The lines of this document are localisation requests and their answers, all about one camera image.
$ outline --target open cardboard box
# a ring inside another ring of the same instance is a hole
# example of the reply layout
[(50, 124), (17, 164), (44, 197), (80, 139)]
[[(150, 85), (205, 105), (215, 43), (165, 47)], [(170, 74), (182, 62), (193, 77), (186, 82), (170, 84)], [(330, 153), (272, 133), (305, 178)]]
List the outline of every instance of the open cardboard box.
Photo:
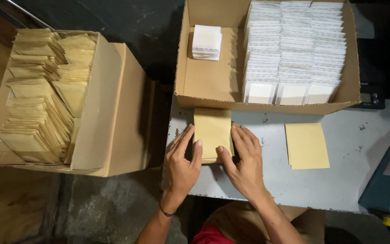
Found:
[[(102, 177), (145, 169), (155, 83), (147, 78), (126, 44), (109, 43), (96, 34), (72, 163), (42, 166), (24, 162), (0, 140), (0, 165)], [(12, 77), (6, 69), (0, 88), (0, 128), (8, 117), (6, 102), (12, 92), (5, 84)]]
[[(186, 0), (174, 94), (182, 107), (226, 108), (239, 111), (329, 114), (360, 103), (360, 81), (355, 20), (348, 0), (344, 2), (343, 32), (347, 53), (341, 84), (332, 103), (300, 106), (242, 103), (245, 51), (243, 25), (251, 0)], [(219, 61), (192, 57), (195, 25), (220, 26), (222, 33)]]

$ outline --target person's right hand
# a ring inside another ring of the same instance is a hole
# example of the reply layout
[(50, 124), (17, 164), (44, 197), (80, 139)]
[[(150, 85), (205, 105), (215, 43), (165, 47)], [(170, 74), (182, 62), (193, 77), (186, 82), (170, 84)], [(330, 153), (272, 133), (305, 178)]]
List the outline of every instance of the person's right hand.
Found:
[(263, 158), (258, 138), (246, 127), (231, 125), (231, 136), (240, 155), (240, 162), (234, 164), (228, 150), (219, 146), (218, 151), (224, 163), (227, 176), (233, 186), (253, 203), (257, 197), (268, 194), (263, 183)]

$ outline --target table surface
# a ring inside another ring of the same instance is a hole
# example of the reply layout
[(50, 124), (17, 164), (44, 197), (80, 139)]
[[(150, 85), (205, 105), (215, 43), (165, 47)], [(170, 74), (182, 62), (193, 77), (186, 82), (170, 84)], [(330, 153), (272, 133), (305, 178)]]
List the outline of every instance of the table surface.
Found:
[[(384, 110), (347, 108), (329, 115), (296, 115), (233, 111), (263, 147), (264, 185), (277, 204), (315, 209), (366, 212), (358, 200), (390, 145), (390, 100)], [(292, 170), (288, 163), (286, 123), (320, 122), (330, 169)], [(193, 123), (193, 109), (173, 98), (167, 145)], [(203, 164), (189, 193), (246, 200), (231, 184), (221, 164)]]

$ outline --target kraft paper envelope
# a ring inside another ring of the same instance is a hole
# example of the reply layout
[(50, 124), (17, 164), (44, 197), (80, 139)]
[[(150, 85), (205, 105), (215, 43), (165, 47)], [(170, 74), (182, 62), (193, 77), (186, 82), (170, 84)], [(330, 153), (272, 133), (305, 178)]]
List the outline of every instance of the kraft paper envelope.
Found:
[(230, 110), (195, 108), (194, 123), (194, 141), (202, 140), (203, 159), (217, 158), (216, 148), (219, 146), (224, 146), (234, 156)]
[(320, 123), (285, 124), (291, 169), (328, 169), (329, 158)]

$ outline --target box flap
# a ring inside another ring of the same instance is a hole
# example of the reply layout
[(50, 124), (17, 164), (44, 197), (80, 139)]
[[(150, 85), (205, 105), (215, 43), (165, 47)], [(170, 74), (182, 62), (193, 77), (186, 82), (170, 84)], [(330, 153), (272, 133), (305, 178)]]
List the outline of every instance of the box flap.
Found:
[(99, 34), (72, 169), (96, 169), (110, 158), (121, 56)]

